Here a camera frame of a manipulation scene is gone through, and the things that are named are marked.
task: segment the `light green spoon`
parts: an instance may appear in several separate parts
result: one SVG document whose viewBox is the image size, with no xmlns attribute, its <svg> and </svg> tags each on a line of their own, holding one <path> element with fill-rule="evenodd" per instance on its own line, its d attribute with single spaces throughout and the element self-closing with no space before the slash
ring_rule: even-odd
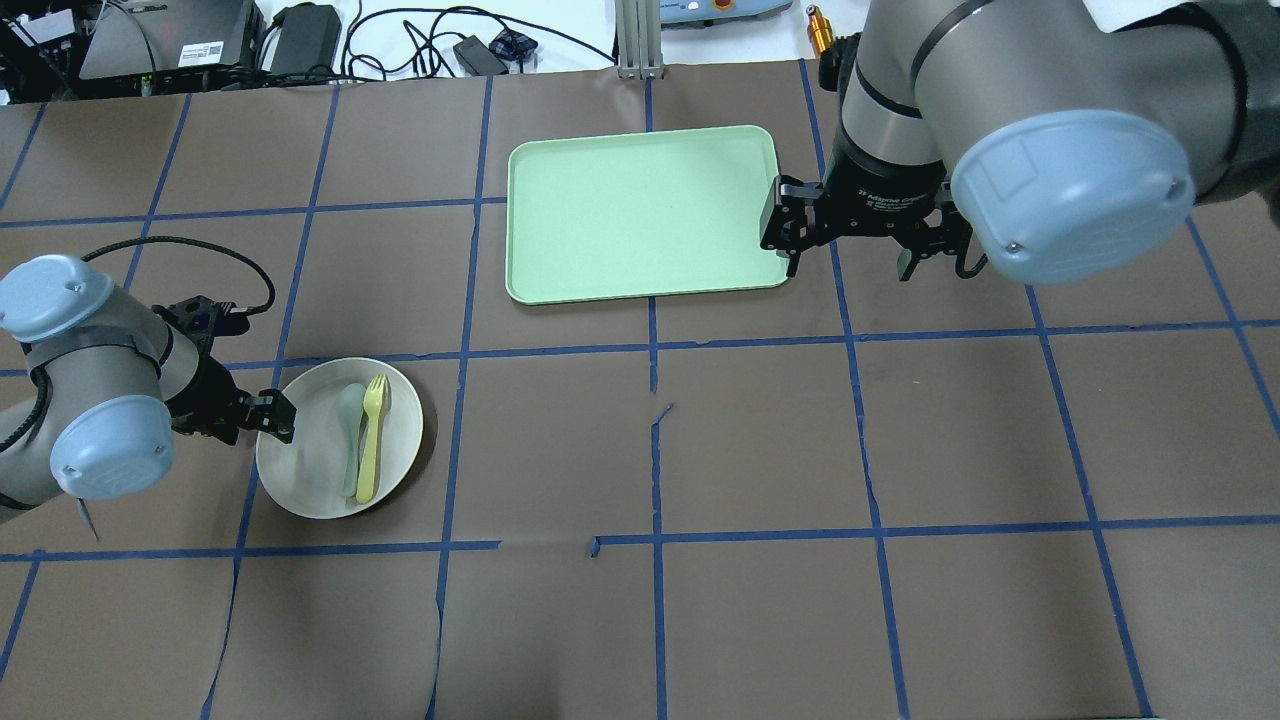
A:
<svg viewBox="0 0 1280 720">
<path fill-rule="evenodd" d="M 365 386 L 351 383 L 338 396 L 338 425 L 347 436 L 347 468 L 342 475 L 342 496 L 356 495 L 356 466 L 360 460 L 360 419 L 365 414 Z"/>
</svg>

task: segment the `laptop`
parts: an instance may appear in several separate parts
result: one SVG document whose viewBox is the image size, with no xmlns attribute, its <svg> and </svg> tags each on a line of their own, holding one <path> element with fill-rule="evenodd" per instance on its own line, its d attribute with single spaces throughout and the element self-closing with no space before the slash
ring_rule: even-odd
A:
<svg viewBox="0 0 1280 720">
<path fill-rule="evenodd" d="M 253 0 L 134 0 L 104 5 L 81 79 L 252 68 L 262 15 Z M 147 44 L 151 56 L 147 55 Z"/>
</svg>

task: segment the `light blue cap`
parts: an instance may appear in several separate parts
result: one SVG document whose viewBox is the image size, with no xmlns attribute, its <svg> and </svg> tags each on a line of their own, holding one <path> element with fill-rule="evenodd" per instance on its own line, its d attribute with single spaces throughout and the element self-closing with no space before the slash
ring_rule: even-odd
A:
<svg viewBox="0 0 1280 720">
<path fill-rule="evenodd" d="M 1183 146 L 1114 110 L 1019 120 L 956 163 L 951 193 L 1001 274 L 1078 281 L 1160 245 L 1196 204 Z"/>
<path fill-rule="evenodd" d="M 110 500 L 146 489 L 173 465 L 169 409 L 147 395 L 86 410 L 58 436 L 49 470 L 68 495 Z"/>
<path fill-rule="evenodd" d="M 0 281 L 0 328 L 40 342 L 78 325 L 111 296 L 106 273 L 70 255 L 41 255 Z"/>
</svg>

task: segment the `blue tape grid line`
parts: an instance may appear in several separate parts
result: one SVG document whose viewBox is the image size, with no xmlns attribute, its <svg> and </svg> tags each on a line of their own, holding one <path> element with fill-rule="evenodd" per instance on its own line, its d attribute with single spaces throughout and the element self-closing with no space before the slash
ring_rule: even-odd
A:
<svg viewBox="0 0 1280 720">
<path fill-rule="evenodd" d="M 476 265 L 480 259 L 480 220 L 484 209 L 484 167 L 489 156 L 489 115 L 493 109 L 493 77 L 485 78 L 484 111 L 480 117 L 480 151 L 476 156 L 476 190 L 472 199 L 474 224 L 471 227 L 471 254 L 467 258 L 467 297 L 462 311 L 462 342 L 458 347 L 458 391 L 453 401 L 453 433 L 449 439 L 449 479 L 444 491 L 444 521 L 440 538 L 444 550 L 440 552 L 440 565 L 435 579 L 435 609 L 439 614 L 440 641 L 435 647 L 435 678 L 431 680 L 431 702 L 426 708 L 426 719 L 433 720 L 436 711 L 436 683 L 440 676 L 440 652 L 444 644 L 445 601 L 449 583 L 449 544 L 453 542 L 453 507 L 458 491 L 458 454 L 462 448 L 462 416 L 466 409 L 467 369 L 471 360 L 471 322 L 475 316 Z"/>
<path fill-rule="evenodd" d="M 1098 520 L 1096 525 L 1107 532 L 1152 530 L 1171 528 L 1224 528 L 1251 525 L 1280 525 L 1280 515 L 1207 515 L 1197 518 L 1138 518 L 1124 520 Z M 1066 520 L 1057 523 L 992 523 L 978 525 L 906 525 L 876 528 L 812 528 L 797 530 L 721 530 L 703 533 L 664 533 L 662 542 L 716 543 L 716 542 L 791 542 L 874 538 L 934 538 L 963 536 L 1018 536 L 1033 533 L 1088 533 L 1094 523 Z M 653 536 L 596 536 L 591 555 L 598 556 L 611 546 L 649 544 Z"/>
<path fill-rule="evenodd" d="M 9 659 L 13 657 L 13 643 L 18 639 L 18 628 L 22 626 L 22 616 L 27 612 L 27 603 L 31 601 L 31 588 L 36 587 L 36 574 L 40 573 L 40 559 L 31 561 L 27 569 L 27 582 L 22 585 L 22 596 L 18 597 L 18 609 L 13 612 L 13 624 L 9 625 L 9 635 L 4 641 L 4 651 L 0 651 L 0 682 L 4 682 L 5 670 L 9 669 Z"/>
<path fill-rule="evenodd" d="M 813 102 L 813 87 L 809 83 L 809 68 L 804 60 L 796 60 L 800 69 L 800 85 L 804 88 L 804 100 L 809 110 L 809 131 L 813 133 L 813 149 L 818 161 L 818 174 L 826 176 L 827 167 L 823 160 L 822 132 L 818 127 L 818 111 Z M 840 322 L 844 327 L 845 355 L 849 359 L 849 383 L 854 397 L 854 415 L 858 432 L 858 448 L 863 459 L 863 480 L 867 484 L 867 506 L 870 511 L 872 530 L 876 534 L 876 566 L 881 583 L 881 605 L 884 611 L 884 633 L 888 641 L 890 666 L 893 671 L 893 693 L 897 697 L 897 714 L 902 720 L 911 720 L 911 707 L 906 696 L 906 673 L 902 670 L 902 646 L 899 641 L 897 611 L 893 606 L 893 583 L 888 570 L 888 551 L 884 547 L 883 523 L 881 521 L 879 502 L 876 500 L 876 486 L 872 480 L 870 456 L 867 452 L 867 407 L 863 402 L 861 379 L 858 372 L 858 338 L 854 336 L 854 324 L 849 314 L 849 300 L 845 295 L 845 275 L 840 264 L 840 249 L 835 242 L 831 249 L 831 268 L 836 282 L 836 300 L 840 304 Z"/>
<path fill-rule="evenodd" d="M 504 205 L 506 197 L 481 197 L 481 205 Z M 344 202 L 335 205 L 297 205 L 291 208 L 251 208 L 246 210 L 205 210 L 197 213 L 152 213 L 148 215 L 105 215 L 100 218 L 55 218 L 45 220 L 5 220 L 0 229 L 6 228 L 46 228 L 64 225 L 101 225 L 113 223 L 141 223 L 147 219 L 166 220 L 211 220 L 218 218 L 257 218 L 264 215 L 303 215 L 306 213 L 358 213 L 362 210 L 399 210 L 404 208 L 448 208 L 454 205 L 475 205 L 474 197 L 454 197 L 445 200 L 401 200 L 394 202 Z"/>
<path fill-rule="evenodd" d="M 40 129 L 40 122 L 45 119 L 45 110 L 47 109 L 49 104 L 41 102 L 40 109 L 36 110 L 36 118 L 31 120 L 31 129 L 27 131 L 27 140 L 22 143 L 22 150 L 18 152 L 18 158 L 13 163 L 13 169 L 9 170 L 9 179 L 4 183 L 4 191 L 0 191 L 0 210 L 3 210 L 5 202 L 9 201 L 9 193 L 13 192 L 13 183 L 18 182 L 18 172 L 22 170 L 22 164 L 27 161 L 27 152 L 31 150 L 32 141 L 36 140 L 36 131 Z"/>
<path fill-rule="evenodd" d="M 276 343 L 275 350 L 275 369 L 271 372 L 271 387 L 279 387 L 280 383 L 280 365 L 279 361 L 284 357 L 284 346 L 289 340 L 289 325 L 293 320 L 293 309 L 298 299 L 298 281 L 302 278 L 302 263 L 307 254 L 307 240 L 311 234 L 311 223 L 315 218 L 315 204 L 316 199 L 320 196 L 320 181 L 324 178 L 324 165 L 325 159 L 329 155 L 329 140 L 333 136 L 333 123 L 338 115 L 338 86 L 333 87 L 333 92 L 329 99 L 329 115 L 325 119 L 324 140 L 320 142 L 320 158 L 316 160 L 315 177 L 311 181 L 311 197 L 308 201 L 310 210 L 306 214 L 306 220 L 302 224 L 302 237 L 298 241 L 298 254 L 297 260 L 293 266 L 293 278 L 289 282 L 289 299 L 284 306 L 284 320 L 280 325 L 280 340 Z M 239 589 L 239 573 L 241 565 L 244 559 L 244 543 L 248 538 L 248 525 L 253 515 L 253 497 L 257 492 L 257 464 L 253 465 L 253 471 L 250 473 L 248 487 L 244 489 L 244 503 L 241 509 L 241 523 L 239 529 L 236 533 L 236 553 L 232 556 L 232 596 L 230 603 L 227 609 L 227 626 L 223 630 L 223 646 L 218 653 L 218 665 L 214 669 L 214 679 L 209 684 L 209 694 L 205 696 L 205 702 L 200 708 L 201 720 L 207 720 L 214 710 L 214 696 L 218 692 L 218 678 L 223 671 L 223 660 L 227 656 L 227 644 L 230 641 L 232 630 L 232 618 L 236 614 L 236 594 Z"/>
<path fill-rule="evenodd" d="M 653 132 L 653 78 L 644 81 L 644 131 Z M 658 299 L 649 296 L 649 392 L 658 392 Z M 663 573 L 662 532 L 662 419 L 676 404 L 668 404 L 649 425 L 649 480 L 653 510 L 653 648 L 658 720 L 667 720 L 667 589 Z M 599 546 L 593 544 L 593 557 Z"/>
<path fill-rule="evenodd" d="M 155 222 L 156 209 L 160 206 L 160 196 L 164 195 L 164 183 L 169 179 L 169 170 L 173 168 L 173 158 L 178 154 L 178 141 L 182 140 L 182 129 L 187 127 L 187 114 L 191 111 L 191 94 L 182 101 L 182 113 L 178 114 L 178 123 L 173 129 L 173 140 L 169 141 L 169 151 L 164 156 L 164 165 L 160 168 L 160 178 L 156 179 L 156 191 L 151 195 L 151 205 L 142 219 L 142 232 L 140 237 L 147 237 L 151 232 L 151 223 Z M 129 261 L 129 272 L 124 275 L 124 290 L 128 292 L 133 287 L 133 278 L 138 274 L 138 263 L 142 261 L 143 246 L 133 249 L 133 259 Z"/>
<path fill-rule="evenodd" d="M 1222 302 L 1222 309 L 1226 310 L 1226 319 L 1230 328 L 1235 332 L 1235 340 L 1240 343 L 1240 351 L 1244 352 L 1244 361 L 1249 365 L 1249 373 L 1253 374 L 1253 382 L 1258 386 L 1258 395 L 1262 397 L 1262 405 L 1267 410 L 1267 415 L 1271 416 L 1271 428 L 1280 436 L 1280 414 L 1276 413 L 1276 404 L 1271 396 L 1271 391 L 1267 388 L 1267 382 L 1262 377 L 1262 370 L 1258 368 L 1258 359 L 1253 355 L 1253 347 L 1249 345 L 1248 336 L 1244 334 L 1244 328 L 1248 323 L 1242 323 L 1239 316 L 1235 314 L 1235 306 L 1231 304 L 1231 299 L 1226 295 L 1226 286 L 1222 284 L 1222 278 L 1217 274 L 1217 266 L 1213 265 L 1213 258 L 1208 252 L 1208 247 L 1204 245 L 1204 238 L 1199 234 L 1199 228 L 1196 227 L 1196 220 L 1190 217 L 1187 218 L 1187 228 L 1192 232 L 1192 240 L 1196 241 L 1196 249 L 1199 250 L 1201 259 L 1204 261 L 1204 269 L 1208 272 L 1210 279 L 1213 281 L 1213 290 L 1217 291 L 1217 299 Z"/>
<path fill-rule="evenodd" d="M 1143 717 L 1151 716 L 1151 701 L 1147 697 L 1147 687 L 1142 679 L 1142 669 L 1138 665 L 1138 652 L 1133 646 L 1133 637 L 1129 634 L 1129 621 L 1125 618 L 1124 603 L 1120 601 L 1120 588 L 1116 584 L 1115 570 L 1111 568 L 1111 553 L 1107 551 L 1106 538 L 1102 536 L 1102 525 L 1098 523 L 1098 510 L 1093 503 L 1093 491 L 1089 487 L 1089 475 L 1084 469 L 1084 456 L 1080 452 L 1080 443 L 1075 437 L 1075 424 L 1071 421 L 1071 411 L 1066 405 L 1066 392 L 1062 389 L 1062 379 L 1057 372 L 1057 363 L 1053 359 L 1053 347 L 1050 336 L 1044 332 L 1044 318 L 1041 315 L 1039 301 L 1036 299 L 1036 290 L 1027 287 L 1027 302 L 1032 309 L 1032 318 L 1039 331 L 1041 351 L 1044 354 L 1044 365 L 1048 368 L 1050 382 L 1053 386 L 1053 397 L 1057 400 L 1057 411 L 1062 419 L 1062 430 L 1066 434 L 1066 445 L 1071 451 L 1071 462 L 1075 465 L 1075 478 L 1080 486 L 1080 496 L 1084 500 L 1084 511 L 1089 518 L 1089 529 L 1093 533 L 1093 544 L 1097 547 L 1098 564 L 1102 568 L 1102 579 L 1107 585 L 1107 596 L 1111 600 L 1111 611 L 1115 615 L 1116 633 L 1120 635 L 1120 647 L 1124 650 L 1125 664 L 1129 667 L 1129 678 L 1133 682 L 1133 692 L 1138 700 L 1138 710 Z"/>
<path fill-rule="evenodd" d="M 1275 328 L 1280 327 L 1280 320 L 1242 320 L 1243 328 Z M 1151 325 L 1075 325 L 1062 328 L 1044 328 L 1050 336 L 1074 334 L 1103 334 L 1103 333 L 1144 333 L 1144 332 L 1187 332 L 1187 331 L 1215 331 L 1231 329 L 1229 322 L 1217 323 L 1165 323 Z M 888 333 L 854 333 L 855 342 L 910 342 L 931 340 L 978 340 L 991 337 L 1038 337 L 1036 328 L 1005 328 L 989 331 L 931 331 L 931 332 L 888 332 Z M 659 352 L 680 350 L 700 350 L 712 347 L 790 347 L 803 345 L 842 345 L 844 336 L 812 336 L 812 337 L 765 337 L 765 338 L 728 338 L 713 341 L 658 341 Z M 568 345 L 559 347 L 512 347 L 503 350 L 471 350 L 471 359 L 493 357 L 543 357 L 549 355 L 593 355 L 611 352 L 648 352 L 654 348 L 649 343 L 616 343 L 616 345 Z M 413 355 L 408 352 L 371 355 L 375 360 L 384 363 L 420 363 L 430 360 L 458 360 L 460 352 L 428 352 Z M 338 357 L 285 357 L 282 360 L 246 360 L 238 363 L 225 363 L 230 370 L 273 370 L 275 368 L 310 368 Z M 10 368 L 0 370 L 0 378 L 26 377 L 27 370 Z"/>
</svg>

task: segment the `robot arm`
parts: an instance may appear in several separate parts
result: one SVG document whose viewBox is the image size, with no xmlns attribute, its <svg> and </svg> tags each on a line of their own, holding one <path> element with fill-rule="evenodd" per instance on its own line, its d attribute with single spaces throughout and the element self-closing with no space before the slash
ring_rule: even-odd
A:
<svg viewBox="0 0 1280 720">
<path fill-rule="evenodd" d="M 84 261 L 45 255 L 0 281 L 0 327 L 23 343 L 38 389 L 0 413 L 5 432 L 29 421 L 0 451 L 0 521 L 60 492 L 102 500 L 150 487 L 173 462 L 172 430 L 292 439 L 288 400 L 250 396 L 209 355 L 215 336 L 248 329 L 230 304 L 148 310 Z"/>
<path fill-rule="evenodd" d="M 1266 0 L 1114 33 L 1082 0 L 873 0 L 861 36 L 822 58 L 842 120 L 826 176 L 781 178 L 762 247 L 794 274 L 809 247 L 891 236 L 904 281 L 938 254 L 960 277 L 989 258 L 1025 283 L 1124 264 L 1193 204 L 1280 182 L 1277 44 Z M 972 234 L 986 258 L 970 269 Z"/>
</svg>

